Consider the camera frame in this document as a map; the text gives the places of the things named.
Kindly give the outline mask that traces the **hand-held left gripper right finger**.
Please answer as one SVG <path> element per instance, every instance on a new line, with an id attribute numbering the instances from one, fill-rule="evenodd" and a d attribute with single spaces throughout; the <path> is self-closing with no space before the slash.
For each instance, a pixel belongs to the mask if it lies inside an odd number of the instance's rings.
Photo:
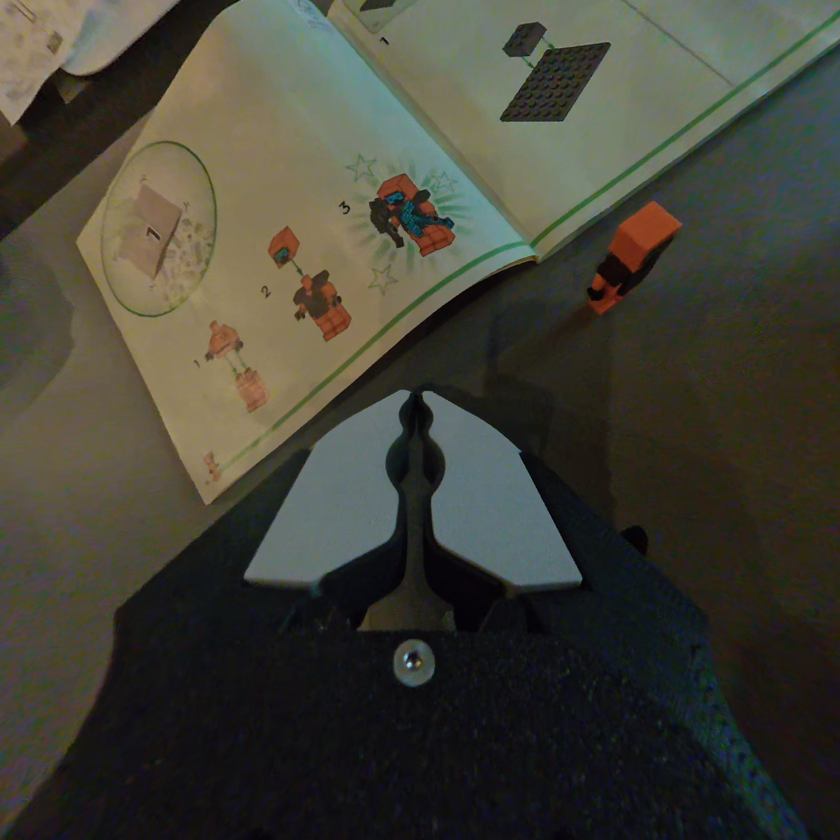
<path id="1" fill-rule="evenodd" d="M 438 545 L 515 591 L 579 587 L 583 576 L 522 452 L 484 419 L 431 391 L 428 435 L 443 457 L 430 502 Z"/>

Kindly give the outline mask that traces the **white paper leaflet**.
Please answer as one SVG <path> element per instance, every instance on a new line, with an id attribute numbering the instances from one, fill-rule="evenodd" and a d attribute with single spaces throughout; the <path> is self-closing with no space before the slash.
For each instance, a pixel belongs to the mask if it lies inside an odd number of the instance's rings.
<path id="1" fill-rule="evenodd" d="M 15 125 L 72 52 L 94 1 L 1 2 L 1 111 Z"/>

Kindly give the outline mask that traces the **white instruction booklet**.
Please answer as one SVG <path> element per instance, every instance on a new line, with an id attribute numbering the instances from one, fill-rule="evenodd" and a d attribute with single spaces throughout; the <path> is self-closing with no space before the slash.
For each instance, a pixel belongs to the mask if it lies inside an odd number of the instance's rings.
<path id="1" fill-rule="evenodd" d="M 239 2 L 77 240 L 209 504 L 838 44 L 838 2 Z"/>

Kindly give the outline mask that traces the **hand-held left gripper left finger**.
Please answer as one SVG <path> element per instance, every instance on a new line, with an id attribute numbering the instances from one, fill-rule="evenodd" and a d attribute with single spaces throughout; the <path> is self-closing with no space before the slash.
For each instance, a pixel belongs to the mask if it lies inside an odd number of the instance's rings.
<path id="1" fill-rule="evenodd" d="M 311 447 L 245 572 L 253 585 L 310 587 L 397 532 L 413 394 L 394 392 Z"/>

